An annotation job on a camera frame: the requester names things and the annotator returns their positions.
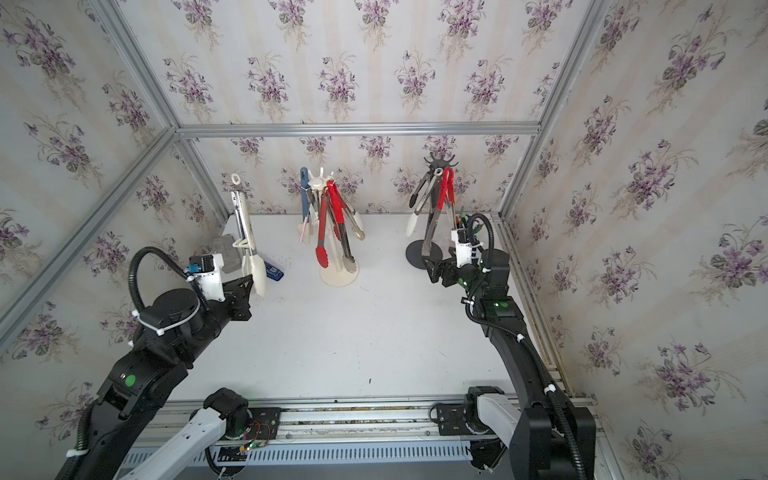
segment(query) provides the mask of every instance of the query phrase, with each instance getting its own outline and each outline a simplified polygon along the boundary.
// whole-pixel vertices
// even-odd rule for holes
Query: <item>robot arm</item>
[[[145,306],[137,271],[148,253],[160,257],[192,290],[169,290]],[[136,253],[128,274],[128,289],[137,308],[134,315],[140,322],[129,343],[132,350],[114,364],[96,400],[83,413],[75,449],[68,453],[57,480],[113,478],[141,431],[187,377],[194,360],[231,320],[250,318],[250,275],[225,283],[223,301],[205,297],[196,276],[212,271],[214,262],[209,257],[193,257],[193,265],[183,270],[154,247]]]
[[[488,231],[487,250],[480,251],[475,239],[476,220]],[[490,221],[473,215],[452,237],[457,247],[449,249],[450,258],[435,262],[422,257],[429,278],[433,283],[442,278],[443,286],[458,283],[465,288],[462,303],[467,317],[482,326],[498,351],[520,404],[515,412],[501,390],[472,387],[464,401],[467,425],[474,431],[493,429],[509,448],[517,480],[593,478],[594,418],[588,409],[574,407],[557,387],[530,341],[523,314],[508,295],[509,255],[494,250]]]

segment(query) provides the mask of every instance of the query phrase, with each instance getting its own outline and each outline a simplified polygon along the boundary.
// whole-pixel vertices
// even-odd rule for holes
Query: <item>white floor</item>
[[[366,240],[349,233],[360,275],[333,288],[319,278],[316,237],[299,244],[300,216],[252,216],[260,255],[285,276],[267,280],[266,298],[251,298],[251,320],[230,323],[170,399],[204,399],[223,386],[250,399],[462,394],[479,385],[514,391],[496,349],[466,318],[461,287],[432,284],[407,263],[406,246],[423,234],[425,216],[411,238],[407,219],[365,215]],[[446,257],[442,220],[435,241]],[[233,217],[225,233],[237,236]]]

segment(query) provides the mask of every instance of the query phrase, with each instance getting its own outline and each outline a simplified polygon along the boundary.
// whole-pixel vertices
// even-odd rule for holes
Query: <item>white round base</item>
[[[357,269],[355,273],[346,271],[346,268],[342,268],[340,272],[336,271],[336,268],[331,264],[328,268],[320,267],[320,279],[330,286],[347,286],[354,282],[358,275],[360,275],[360,263],[356,262]]]

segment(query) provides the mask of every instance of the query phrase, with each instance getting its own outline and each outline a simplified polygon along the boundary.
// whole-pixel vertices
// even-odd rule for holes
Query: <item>white utensil stand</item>
[[[330,175],[323,175],[323,168],[320,167],[320,176],[315,177],[312,175],[312,172],[310,171],[310,188],[316,192],[318,192],[318,197],[322,196],[323,194],[323,188],[326,187],[328,184],[328,180],[333,180],[333,172],[331,172]],[[317,218],[312,219],[312,224],[316,225],[317,230],[319,232],[319,215],[320,212],[317,213]],[[325,245],[326,245],[326,251],[328,253],[328,268],[320,268],[320,279],[326,284],[330,286],[347,286],[355,281],[358,275],[360,275],[360,262],[356,259],[355,265],[357,265],[357,268],[355,268],[354,272],[347,271],[346,268],[344,268],[342,261],[341,261],[341,253],[339,252],[339,248],[336,245],[336,235],[333,232],[333,224],[328,219],[326,219],[326,237],[325,237]]]

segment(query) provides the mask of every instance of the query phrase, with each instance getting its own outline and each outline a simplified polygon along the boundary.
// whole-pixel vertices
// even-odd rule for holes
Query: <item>wall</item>
[[[510,219],[628,478],[768,474],[766,27],[614,3]]]
[[[184,265],[193,253],[210,251],[219,228],[169,151],[0,356],[0,448],[15,459],[0,464],[2,476],[51,478],[61,467],[83,408],[129,350],[136,325],[126,284],[131,256],[154,245]],[[145,257],[139,269],[145,303],[185,286],[162,262]],[[46,462],[32,461],[40,455]]]
[[[0,2],[0,314],[161,129],[92,15]]]
[[[535,120],[587,4],[119,3],[185,124]]]
[[[185,124],[536,121],[586,1],[155,0],[120,3]],[[528,139],[457,137],[468,209],[496,210]],[[202,139],[263,213],[297,213],[304,166],[337,170],[367,211],[407,211],[424,137]],[[494,143],[505,144],[491,160]]]

